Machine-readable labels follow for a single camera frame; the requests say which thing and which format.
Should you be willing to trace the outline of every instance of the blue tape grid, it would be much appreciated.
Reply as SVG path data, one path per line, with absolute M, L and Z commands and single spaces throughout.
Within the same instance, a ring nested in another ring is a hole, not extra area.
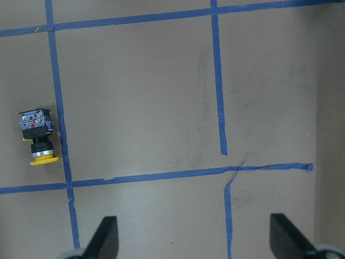
M 171 173 L 151 174 L 151 175 L 122 176 L 122 177 L 117 177 L 110 180 L 93 179 L 93 180 L 81 180 L 81 181 L 73 182 L 72 173 L 70 169 L 70 162 L 69 162 L 69 157 L 68 157 L 67 134 L 66 134 L 66 127 L 65 127 L 65 122 L 64 122 L 64 109 L 63 109 L 63 100 L 62 100 L 62 92 L 61 92 L 61 85 L 60 85 L 55 31 L 66 30 L 66 29 L 91 28 L 91 27 L 96 27 L 96 26 L 162 21 L 162 20 L 169 20 L 169 19 L 181 19 L 181 18 L 191 18 L 191 17 L 211 15 L 220 149 L 221 149 L 222 154 L 227 155 L 224 101 L 223 101 L 223 90 L 222 90 L 222 68 L 221 68 L 221 61 L 220 61 L 218 15 L 225 14 L 225 13 L 247 12 L 247 11 L 263 10 L 263 9 L 271 9 L 271 8 L 292 8 L 292 7 L 298 7 L 298 6 L 321 5 L 321 4 L 327 4 L 327 3 L 343 3 L 343 2 L 345 2 L 345 0 L 291 0 L 291 1 L 279 1 L 279 2 L 270 2 L 270 3 L 218 7 L 217 1 L 211 0 L 211 8 L 207 8 L 207 9 L 54 24 L 52 2 L 51 0 L 45 0 L 47 25 L 11 29 L 11 30 L 2 30 L 0 31 L 0 37 L 10 37 L 10 36 L 24 35 L 27 33 L 38 33 L 38 32 L 48 32 L 49 34 L 49 46 L 50 46 L 50 53 L 51 53 L 54 90 L 56 94 L 57 111 L 58 111 L 58 117 L 59 117 L 60 138 L 61 138 L 61 147 L 62 147 L 62 152 L 63 152 L 66 183 L 6 187 L 6 188 L 0 188 L 0 194 L 66 189 L 67 196 L 68 196 L 68 206 L 70 209 L 73 244 L 75 248 L 79 248 L 80 246 L 79 233 L 78 233 L 77 215 L 75 213 L 75 208 L 74 208 L 73 187 L 96 186 L 96 185 L 107 185 L 107 184 L 124 183 L 124 182 L 152 181 L 152 180 L 173 179 L 173 178 L 192 177 L 192 176 L 201 176 L 201 175 L 222 174 L 227 171 L 238 172 L 238 171 L 287 170 L 287 169 L 302 169 L 306 171 L 312 170 L 313 165 L 311 164 L 293 163 L 293 164 L 282 164 L 282 165 L 273 165 L 273 166 L 265 166 L 265 167 L 240 167 L 240 168 L 239 167 L 223 167 L 223 168 L 213 168 L 213 169 L 184 171 L 184 172 L 171 172 Z M 229 258 L 231 258 L 231 238 L 232 238 L 231 234 L 229 236 L 229 233 L 232 233 L 230 195 L 231 193 L 230 193 L 230 183 L 229 183 L 224 190 Z

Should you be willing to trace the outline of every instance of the silver metal ring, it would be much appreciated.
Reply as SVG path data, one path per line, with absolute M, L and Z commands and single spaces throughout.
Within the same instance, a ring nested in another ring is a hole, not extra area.
M 32 153 L 32 156 L 35 158 L 37 156 L 41 156 L 41 155 L 50 155 L 50 154 L 54 154 L 54 150 L 44 150 L 41 152 L 36 152 L 36 153 Z

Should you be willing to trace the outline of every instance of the vertical blue tape line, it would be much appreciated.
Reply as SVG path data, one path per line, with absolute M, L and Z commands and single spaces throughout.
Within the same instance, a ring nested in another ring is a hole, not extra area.
M 224 189 L 225 202 L 225 223 L 226 223 L 226 239 L 227 239 L 227 258 L 232 259 L 231 243 L 232 243 L 232 215 L 231 215 L 231 183 L 229 182 Z
M 217 95 L 217 111 L 218 111 L 218 128 L 220 153 L 227 155 L 227 144 L 225 135 L 225 113 L 223 98 L 223 82 L 222 82 L 222 64 L 220 61 L 220 42 L 219 42 L 219 25 L 217 14 L 217 0 L 211 0 L 212 12 L 212 40 L 213 40 L 213 58 L 215 63 L 215 79 L 216 79 L 216 95 Z
M 47 25 L 53 26 L 54 19 L 53 19 L 53 7 L 52 7 L 51 0 L 45 0 L 45 7 L 46 7 Z M 70 159 L 68 157 L 67 133 L 66 133 L 66 126 L 65 126 L 65 119 L 64 119 L 64 106 L 63 106 L 63 97 L 62 97 L 61 83 L 60 83 L 60 72 L 59 72 L 55 32 L 49 31 L 48 37 L 49 37 L 49 48 L 50 48 L 51 63 L 52 63 L 55 99 L 56 99 L 56 106 L 57 106 L 58 117 L 59 117 L 61 149 L 63 153 L 65 179 L 67 183 L 67 197 L 68 197 L 68 207 L 70 210 L 73 245 L 74 245 L 74 248 L 79 248 L 80 243 L 79 243 L 78 221 L 77 221 L 77 214 L 75 212 L 75 207 L 74 207 L 72 172 L 70 168 Z

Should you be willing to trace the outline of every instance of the black object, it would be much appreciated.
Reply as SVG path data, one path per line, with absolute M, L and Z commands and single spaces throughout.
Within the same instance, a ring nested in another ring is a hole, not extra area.
M 119 252 L 116 216 L 104 217 L 83 255 L 68 259 L 116 259 Z
M 337 251 L 318 251 L 284 214 L 271 214 L 270 246 L 277 259 L 345 259 Z

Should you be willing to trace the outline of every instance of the yellow flange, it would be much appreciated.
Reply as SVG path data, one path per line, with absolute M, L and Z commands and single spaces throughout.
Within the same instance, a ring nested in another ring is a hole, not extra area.
M 30 162 L 30 165 L 38 166 L 38 165 L 43 165 L 45 163 L 52 163 L 58 160 L 59 160 L 59 157 L 54 158 L 53 154 L 41 155 L 41 156 L 35 157 L 34 162 Z

